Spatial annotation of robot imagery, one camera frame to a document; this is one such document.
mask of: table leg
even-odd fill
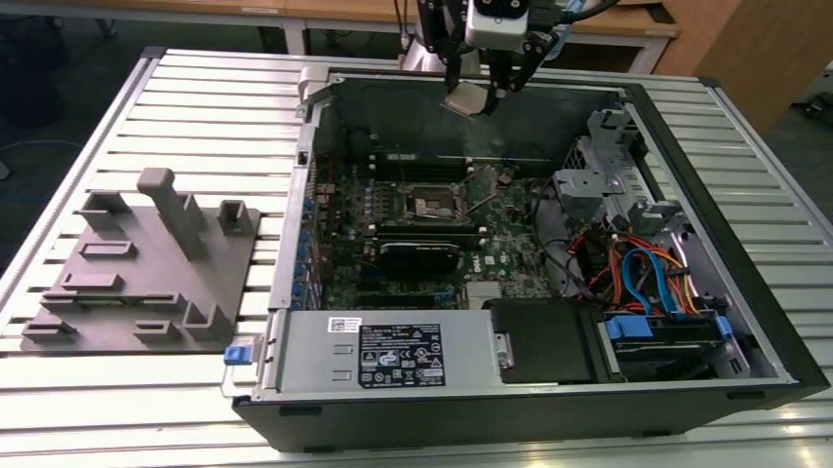
[[[662,57],[662,52],[665,52],[667,41],[669,39],[665,37],[653,37],[649,39],[646,45],[637,54],[637,58],[634,58],[630,70],[627,70],[629,73],[641,73],[646,75],[653,73],[653,68],[659,61],[659,57]]]
[[[284,20],[286,51],[291,56],[306,56],[310,34],[302,20]]]

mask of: blue cable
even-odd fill
[[[659,301],[662,302],[662,307],[669,314],[678,314],[677,310],[677,302],[674,302],[674,297],[667,291],[667,285],[665,282],[665,270],[662,269],[662,262],[659,261],[659,257],[651,251],[645,249],[633,249],[625,254],[625,259],[622,260],[622,282],[625,283],[625,288],[627,292],[637,298],[639,303],[646,308],[646,315],[651,312],[651,304],[649,300],[639,294],[637,288],[630,281],[630,261],[635,254],[645,254],[649,257],[650,264],[653,266],[653,272],[655,274],[655,283],[657,288],[659,290]]]

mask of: blue latch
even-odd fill
[[[653,336],[649,318],[643,315],[619,315],[605,323],[610,341],[619,338],[650,338]]]
[[[223,362],[227,366],[250,366],[251,365],[251,348],[252,346],[228,346],[223,353]]]
[[[731,336],[731,324],[729,323],[729,319],[722,316],[717,316],[714,322],[717,323],[717,329],[719,330],[722,337],[727,338]]]

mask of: white slatted table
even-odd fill
[[[391,61],[306,58],[351,67]],[[255,462],[490,466],[806,466],[833,464],[833,391],[773,411],[731,415],[678,437],[533,445],[278,453],[242,423],[230,397],[248,393],[254,367],[222,357],[16,356],[39,292],[55,282],[84,223],[73,210],[91,189],[135,193],[145,166],[177,172],[200,206],[242,198],[266,217],[246,280],[238,334],[264,330],[280,247],[304,62],[254,54],[168,51],[143,58],[0,281],[0,466],[167,466]],[[806,345],[833,378],[830,226],[719,91],[683,78],[543,72],[638,81],[750,252]],[[666,193],[667,179],[650,162]]]

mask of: black cover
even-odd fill
[[[494,332],[509,336],[514,366],[503,383],[602,383],[610,380],[593,311],[569,299],[494,299]]]

